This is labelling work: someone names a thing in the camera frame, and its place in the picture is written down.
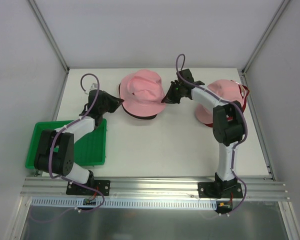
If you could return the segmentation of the pink black-trimmed hat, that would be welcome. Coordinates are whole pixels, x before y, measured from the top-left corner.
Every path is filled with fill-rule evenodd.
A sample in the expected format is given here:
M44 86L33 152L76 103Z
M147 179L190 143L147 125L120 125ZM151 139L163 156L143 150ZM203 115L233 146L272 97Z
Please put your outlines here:
M119 97L123 110L141 120L152 120L166 104L161 77L149 69L141 69L125 76L119 84Z

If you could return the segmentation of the pink cap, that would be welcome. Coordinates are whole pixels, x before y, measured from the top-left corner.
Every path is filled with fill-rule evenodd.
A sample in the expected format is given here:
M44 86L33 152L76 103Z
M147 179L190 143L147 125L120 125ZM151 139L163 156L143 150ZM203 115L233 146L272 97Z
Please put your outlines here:
M250 90L238 82L228 79L219 79L207 86L209 90L223 99L234 102L238 101L241 105L243 111L246 109L247 97ZM201 123L205 124L207 127L213 127L213 115L208 111L203 105L198 104L195 112L196 118Z

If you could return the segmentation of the dark red cap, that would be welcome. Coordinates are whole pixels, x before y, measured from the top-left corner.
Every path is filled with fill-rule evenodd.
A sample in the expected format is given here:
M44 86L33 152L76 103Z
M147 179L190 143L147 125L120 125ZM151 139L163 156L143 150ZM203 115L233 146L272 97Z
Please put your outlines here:
M211 83L208 88L227 101L238 101L241 105L242 111L245 111L247 106L247 98L250 94L250 90L247 86L232 80L228 81L221 79Z

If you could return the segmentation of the black bucket hat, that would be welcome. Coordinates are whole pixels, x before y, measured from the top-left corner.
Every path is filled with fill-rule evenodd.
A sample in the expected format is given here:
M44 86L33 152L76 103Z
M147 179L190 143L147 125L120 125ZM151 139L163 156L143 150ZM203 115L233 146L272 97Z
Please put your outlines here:
M156 86L137 83L121 83L119 96L124 100L123 110L136 119L152 120L165 106L161 102L161 90Z

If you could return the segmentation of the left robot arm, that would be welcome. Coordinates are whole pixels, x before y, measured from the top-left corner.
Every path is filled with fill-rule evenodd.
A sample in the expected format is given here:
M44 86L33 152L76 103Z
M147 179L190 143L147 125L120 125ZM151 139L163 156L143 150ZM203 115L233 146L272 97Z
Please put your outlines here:
M94 174L75 163L75 143L95 131L105 113L114 113L124 100L103 90L91 90L79 117L55 129L44 129L38 141L34 168L77 184L84 195L95 189Z

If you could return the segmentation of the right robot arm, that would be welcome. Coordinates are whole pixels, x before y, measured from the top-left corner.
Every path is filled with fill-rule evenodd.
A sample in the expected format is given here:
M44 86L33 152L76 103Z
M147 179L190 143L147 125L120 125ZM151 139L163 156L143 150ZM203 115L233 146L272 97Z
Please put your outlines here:
M212 133L219 143L219 163L213 182L199 182L199 197L237 198L244 197L243 182L235 173L237 148L247 138L247 123L238 101L226 100L212 92L201 81L194 81L190 69L176 71L177 79L162 102L179 104L187 97L206 107L212 113Z

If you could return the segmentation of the green plastic tray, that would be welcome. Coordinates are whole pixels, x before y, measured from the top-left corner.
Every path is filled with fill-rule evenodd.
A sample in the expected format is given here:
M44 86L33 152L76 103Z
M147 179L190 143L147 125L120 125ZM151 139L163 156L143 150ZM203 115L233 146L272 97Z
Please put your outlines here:
M43 130L56 129L69 124L69 120L46 121L35 124L25 160L25 168L33 169L36 151ZM100 126L80 138L74 144L74 162L82 167L103 165L106 159L107 120Z

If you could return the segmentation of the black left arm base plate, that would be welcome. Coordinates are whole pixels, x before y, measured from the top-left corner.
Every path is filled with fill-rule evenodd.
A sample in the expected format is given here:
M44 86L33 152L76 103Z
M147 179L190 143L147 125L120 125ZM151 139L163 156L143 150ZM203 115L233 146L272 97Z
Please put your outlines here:
M85 184L85 186L98 190L104 196L109 196L111 181L94 179ZM87 189L86 187L68 183L65 194L69 196L93 196L96 193L95 191Z

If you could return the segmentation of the aluminium rail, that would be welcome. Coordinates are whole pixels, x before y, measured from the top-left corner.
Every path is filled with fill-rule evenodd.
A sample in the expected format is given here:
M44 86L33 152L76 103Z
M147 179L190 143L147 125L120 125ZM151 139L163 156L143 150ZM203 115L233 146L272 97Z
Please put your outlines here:
M212 177L98 177L110 181L113 199L190 200L199 198L198 183L212 182ZM284 182L257 177L244 178L246 201L290 202L292 195ZM65 197L67 182L47 176L26 177L22 196Z

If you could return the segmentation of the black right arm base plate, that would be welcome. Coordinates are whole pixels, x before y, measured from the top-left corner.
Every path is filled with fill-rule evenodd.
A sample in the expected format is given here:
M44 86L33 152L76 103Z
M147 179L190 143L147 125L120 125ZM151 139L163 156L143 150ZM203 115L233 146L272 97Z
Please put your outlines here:
M225 190L217 190L213 182L199 182L197 184L199 198L215 198L215 199L242 199L243 190L240 183L236 186L230 187Z

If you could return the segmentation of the left aluminium frame post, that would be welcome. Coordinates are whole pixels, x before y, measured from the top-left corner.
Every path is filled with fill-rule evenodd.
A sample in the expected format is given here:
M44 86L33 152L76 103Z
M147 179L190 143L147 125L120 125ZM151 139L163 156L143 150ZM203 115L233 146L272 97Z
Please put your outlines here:
M55 53L59 63L61 64L63 70L66 73L68 73L70 70L70 67L66 63L66 60L65 60L63 54L61 53L61 50L54 38L37 2L35 0L27 0L26 2L28 3L29 7L31 8L40 28L42 29L45 37L47 38L47 41L49 42L53 52Z

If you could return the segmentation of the aluminium frame post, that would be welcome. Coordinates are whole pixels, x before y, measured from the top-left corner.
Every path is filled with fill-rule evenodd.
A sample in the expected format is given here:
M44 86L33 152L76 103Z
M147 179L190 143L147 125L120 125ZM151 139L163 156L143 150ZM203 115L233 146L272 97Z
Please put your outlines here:
M37 2L35 0L27 0L26 2L28 3L29 7L31 8L40 28L42 29L45 37L47 38L47 41L49 42L53 52L55 53L59 63L61 64L63 70L66 73L68 73L70 70L70 67L66 63L66 60L65 60L63 54L61 53L61 50L54 38Z
M261 38L258 40L257 45L253 49L247 63L244 65L241 73L244 76L248 70L250 69L251 65L253 64L254 60L256 59L257 55L261 51L262 47L265 45L266 41L270 37L272 31L274 30L275 26L287 10L291 0L282 0L279 4L277 10L275 11L273 17L271 18L270 22L268 23L267 27L265 28Z

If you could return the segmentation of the right aluminium frame post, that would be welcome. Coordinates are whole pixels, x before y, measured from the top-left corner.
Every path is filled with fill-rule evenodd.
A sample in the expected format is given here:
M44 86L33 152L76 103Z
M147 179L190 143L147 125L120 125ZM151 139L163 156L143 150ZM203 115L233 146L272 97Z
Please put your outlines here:
M262 47L265 45L266 41L270 37L272 31L274 30L275 26L287 10L291 0L282 0L279 4L277 10L275 11L273 17L271 18L270 22L268 23L267 27L265 28L261 38L258 40L257 45L253 49L247 63L244 65L241 73L244 76L248 70L250 69L251 65L253 64L254 60L256 59L257 55L261 51Z

